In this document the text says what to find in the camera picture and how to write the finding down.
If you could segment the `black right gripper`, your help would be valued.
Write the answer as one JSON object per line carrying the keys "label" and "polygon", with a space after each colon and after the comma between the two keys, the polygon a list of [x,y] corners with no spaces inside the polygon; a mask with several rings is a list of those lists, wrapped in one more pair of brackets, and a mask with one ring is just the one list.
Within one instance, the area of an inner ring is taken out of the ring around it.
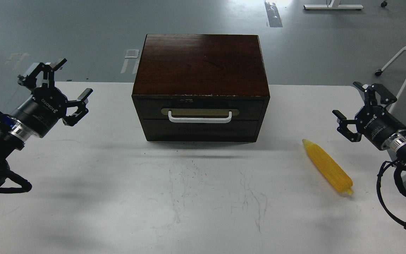
{"label": "black right gripper", "polygon": [[[337,131],[352,143],[360,142],[364,135],[380,151],[387,150],[389,144],[386,140],[392,135],[406,135],[406,126],[389,113],[390,105],[397,102],[396,96],[379,83],[366,85],[355,81],[353,86],[359,90],[364,106],[354,120],[348,120],[340,111],[333,110],[339,125]],[[355,125],[358,132],[351,132],[349,125]]]}

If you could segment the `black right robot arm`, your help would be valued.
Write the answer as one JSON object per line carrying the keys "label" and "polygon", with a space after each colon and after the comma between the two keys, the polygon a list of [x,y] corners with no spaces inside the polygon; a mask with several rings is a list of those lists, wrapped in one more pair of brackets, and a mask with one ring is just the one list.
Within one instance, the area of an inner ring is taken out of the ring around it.
{"label": "black right robot arm", "polygon": [[406,126],[392,116],[387,107],[397,101],[384,85],[364,85],[354,82],[364,101],[364,106],[353,120],[348,120],[340,111],[332,113],[339,124],[337,131],[352,143],[366,137],[378,150],[392,150],[406,169]]}

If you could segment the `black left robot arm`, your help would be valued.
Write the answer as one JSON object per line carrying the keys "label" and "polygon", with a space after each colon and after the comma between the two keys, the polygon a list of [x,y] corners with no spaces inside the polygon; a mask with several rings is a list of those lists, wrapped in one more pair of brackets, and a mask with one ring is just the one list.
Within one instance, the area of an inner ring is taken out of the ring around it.
{"label": "black left robot arm", "polygon": [[31,136],[44,137],[62,120],[66,126],[76,125],[87,113],[91,88],[85,89],[75,100],[69,100],[55,86],[55,72],[66,59],[58,63],[33,63],[18,84],[31,94],[11,114],[0,111],[0,193],[16,194],[31,191],[32,184],[10,169],[7,157],[21,151]]}

